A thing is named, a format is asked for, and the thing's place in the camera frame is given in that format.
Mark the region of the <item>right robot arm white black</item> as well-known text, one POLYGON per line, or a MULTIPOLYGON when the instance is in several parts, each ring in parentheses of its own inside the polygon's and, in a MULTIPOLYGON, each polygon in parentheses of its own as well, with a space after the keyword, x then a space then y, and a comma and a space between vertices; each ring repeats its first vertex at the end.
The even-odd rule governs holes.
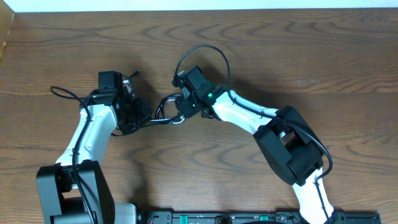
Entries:
POLYGON ((333 168, 330 153, 291 106, 257 105, 233 90, 183 87, 182 111, 233 123, 252 134, 274 173, 291 185, 308 223, 331 223, 334 208, 323 185, 333 168))

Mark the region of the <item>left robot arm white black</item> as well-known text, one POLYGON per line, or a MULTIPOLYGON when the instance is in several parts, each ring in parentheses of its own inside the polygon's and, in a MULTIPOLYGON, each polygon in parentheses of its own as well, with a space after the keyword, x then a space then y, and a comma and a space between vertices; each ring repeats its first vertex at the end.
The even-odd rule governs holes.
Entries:
POLYGON ((80 121, 65 152, 36 176, 45 223, 136 223, 132 203, 116 203, 101 164, 115 129, 132 134, 150 118, 140 98, 119 93, 79 100, 80 121))

